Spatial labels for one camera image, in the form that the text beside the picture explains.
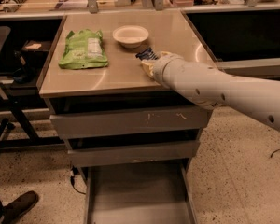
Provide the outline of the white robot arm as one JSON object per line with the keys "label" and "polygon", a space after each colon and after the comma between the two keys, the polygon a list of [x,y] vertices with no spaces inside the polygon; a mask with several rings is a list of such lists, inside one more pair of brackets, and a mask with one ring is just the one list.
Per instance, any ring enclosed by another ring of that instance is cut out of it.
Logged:
{"label": "white robot arm", "polygon": [[280,132],[280,81],[229,75],[170,52],[137,56],[146,73],[209,110],[226,105]]}

